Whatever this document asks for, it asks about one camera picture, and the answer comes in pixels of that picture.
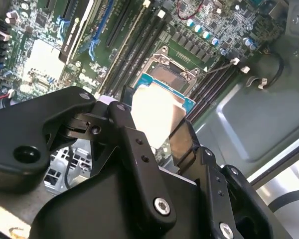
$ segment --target black cable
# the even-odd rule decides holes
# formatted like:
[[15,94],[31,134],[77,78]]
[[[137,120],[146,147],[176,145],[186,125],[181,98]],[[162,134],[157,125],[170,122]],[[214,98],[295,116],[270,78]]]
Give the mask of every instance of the black cable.
[[280,76],[283,74],[283,71],[284,71],[284,68],[285,68],[285,62],[284,62],[283,58],[281,57],[281,55],[279,53],[269,52],[267,54],[275,56],[278,59],[279,68],[278,68],[277,73],[273,77],[273,79],[271,81],[269,81],[269,83],[264,86],[264,89],[267,89],[270,86],[272,86],[280,78]]
[[73,153],[73,149],[71,146],[69,146],[68,148],[69,148],[69,160],[68,160],[68,165],[66,166],[66,170],[65,170],[65,174],[64,174],[64,184],[67,189],[70,189],[71,186],[69,185],[69,182],[68,182],[68,176],[69,176],[71,163],[74,158],[74,153]]

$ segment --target screw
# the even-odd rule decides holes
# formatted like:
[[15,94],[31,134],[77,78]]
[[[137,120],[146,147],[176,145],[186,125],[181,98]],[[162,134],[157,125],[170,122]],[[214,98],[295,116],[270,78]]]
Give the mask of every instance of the screw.
[[299,15],[293,17],[292,21],[293,21],[294,25],[298,24],[298,22],[299,22]]
[[167,216],[170,213],[170,207],[167,201],[163,198],[156,198],[154,200],[154,207],[161,215]]
[[212,156],[213,153],[209,150],[209,149],[205,149],[205,152],[209,155],[209,156]]
[[80,97],[82,97],[82,98],[84,98],[86,100],[90,99],[90,97],[87,94],[83,94],[83,93],[80,94]]
[[148,163],[148,162],[150,161],[150,159],[149,159],[147,156],[145,156],[145,155],[142,155],[142,156],[141,156],[141,159],[142,159],[143,162],[145,162],[145,163]]
[[238,171],[236,170],[236,168],[231,168],[231,171],[232,171],[234,174],[238,175]]
[[122,111],[125,110],[125,107],[122,104],[117,104],[116,107],[119,108]]
[[139,145],[142,145],[142,144],[143,144],[143,141],[141,141],[139,138],[137,138],[135,141],[136,141],[136,143],[138,143]]
[[230,227],[226,223],[220,223],[219,229],[226,239],[234,238],[233,231],[230,229]]
[[97,134],[99,134],[100,132],[101,132],[101,127],[99,127],[99,126],[94,126],[94,127],[92,127],[92,129],[91,129],[91,133],[93,134],[93,135],[97,135]]

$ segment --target motherboard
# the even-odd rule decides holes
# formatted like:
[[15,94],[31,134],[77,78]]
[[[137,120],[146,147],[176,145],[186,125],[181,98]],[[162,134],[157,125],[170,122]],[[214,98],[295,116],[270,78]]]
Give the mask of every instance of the motherboard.
[[263,4],[12,0],[3,4],[8,14],[0,9],[11,26],[0,91],[14,89],[24,101],[79,86],[119,98],[124,85],[147,73],[187,95],[220,58],[245,62],[281,35],[284,26],[263,14]]

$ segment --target screw hole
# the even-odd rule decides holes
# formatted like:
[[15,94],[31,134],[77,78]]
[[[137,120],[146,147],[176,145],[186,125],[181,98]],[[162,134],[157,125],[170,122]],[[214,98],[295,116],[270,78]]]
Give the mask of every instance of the screw hole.
[[99,126],[93,126],[92,129],[91,129],[91,133],[93,135],[97,135],[97,134],[99,134],[101,132],[101,130],[102,130],[101,127],[99,127]]
[[13,156],[20,163],[35,163],[40,159],[40,152],[32,146],[20,146],[13,151]]
[[136,139],[136,143],[138,143],[139,145],[143,144],[143,141],[141,141],[139,138]]
[[142,156],[141,156],[141,159],[142,159],[143,162],[145,162],[145,163],[148,163],[148,162],[150,161],[150,159],[149,159],[147,156],[145,156],[145,155],[142,155]]

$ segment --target white connector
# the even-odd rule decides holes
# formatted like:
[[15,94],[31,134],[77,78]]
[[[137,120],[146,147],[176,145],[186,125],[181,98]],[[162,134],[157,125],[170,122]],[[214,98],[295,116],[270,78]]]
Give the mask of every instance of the white connector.
[[232,63],[234,63],[233,65],[234,66],[237,66],[238,65],[238,63],[240,62],[240,60],[237,58],[237,57],[235,57],[234,59],[232,59],[232,60],[230,60],[230,62]]
[[143,6],[144,7],[149,7],[149,5],[150,5],[150,0],[144,0]]
[[240,71],[247,74],[250,71],[250,68],[248,66],[244,66],[243,68],[240,69]]
[[8,90],[8,99],[11,99],[14,95],[15,95],[15,90],[14,89]]
[[166,12],[165,12],[165,11],[163,11],[163,10],[159,10],[159,12],[158,12],[157,16],[158,16],[160,19],[163,19],[163,18],[164,18],[164,16],[165,16],[165,14],[166,14]]

